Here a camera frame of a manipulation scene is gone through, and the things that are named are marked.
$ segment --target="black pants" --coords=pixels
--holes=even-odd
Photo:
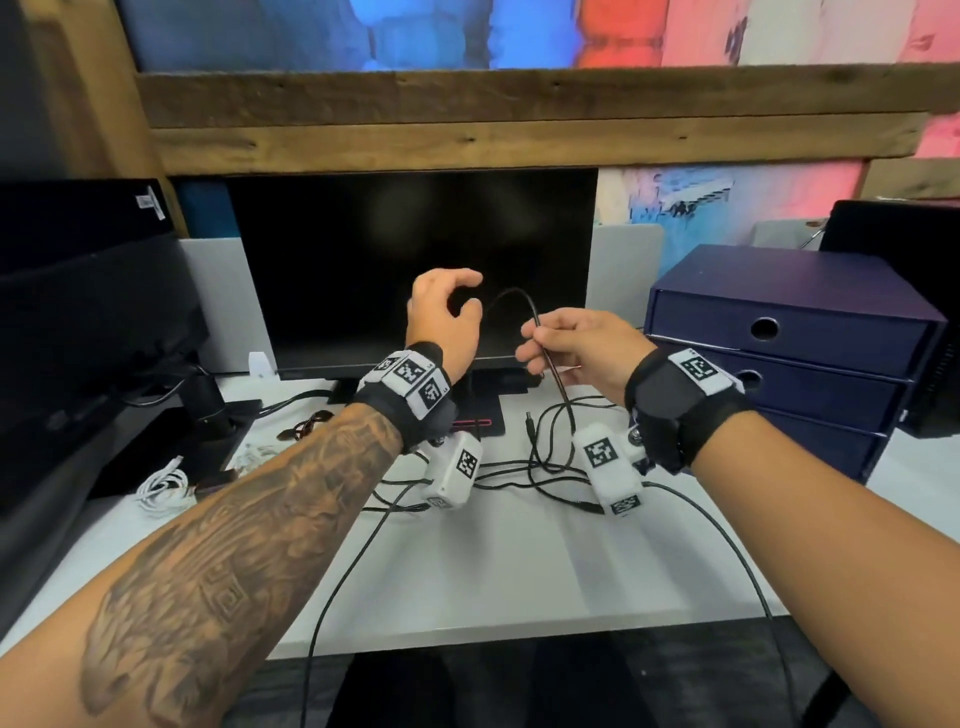
[[[528,728],[656,728],[610,635],[538,641],[528,702]],[[456,728],[456,694],[432,650],[357,655],[327,728]]]

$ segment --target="navy blue drawer organizer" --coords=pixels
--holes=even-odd
[[[770,422],[865,482],[944,324],[877,257],[703,245],[654,285],[645,331],[702,348]]]

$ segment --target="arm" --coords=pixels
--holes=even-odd
[[[623,403],[654,345],[610,313],[560,309],[527,322],[540,345]],[[693,472],[797,623],[890,725],[960,725],[960,546],[806,452],[754,412],[707,441]]]
[[[414,284],[407,343],[433,341],[451,380],[480,307],[446,300],[472,271]],[[0,724],[216,724],[313,594],[402,444],[353,404],[107,567],[0,660]]]

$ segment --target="wooden plank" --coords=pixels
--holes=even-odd
[[[960,158],[877,159],[867,167],[859,196],[960,199]]]
[[[960,110],[960,63],[148,74],[155,129]]]
[[[51,123],[75,178],[158,178],[177,232],[186,225],[163,175],[112,0],[20,0]]]
[[[154,131],[169,175],[904,157],[926,114]]]

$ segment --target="white desk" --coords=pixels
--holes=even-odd
[[[322,381],[222,382],[228,400],[282,400]],[[572,390],[571,396],[584,394]],[[484,461],[525,459],[524,413],[559,400],[552,382],[502,398],[507,436],[484,441]],[[323,406],[297,402],[257,423],[248,442],[276,444],[276,434]],[[625,424],[622,410],[580,408],[578,422]],[[568,437],[558,425],[565,455]],[[960,540],[960,438],[917,441],[898,432],[870,487]],[[419,477],[416,457],[400,458],[389,479]],[[728,525],[690,476],[653,471]],[[551,486],[590,499],[587,485]],[[405,502],[417,500],[417,488]],[[398,486],[379,486],[393,499]],[[330,591],[380,514],[361,514],[320,587],[272,658],[306,654]],[[34,602],[0,643],[0,654],[52,613],[93,575],[164,522],[123,499],[73,546]],[[775,614],[785,610],[757,572]],[[746,573],[721,536],[689,505],[648,491],[640,511],[613,521],[555,503],[533,491],[475,491],[459,511],[393,514],[334,600],[317,654],[469,643],[762,615]]]

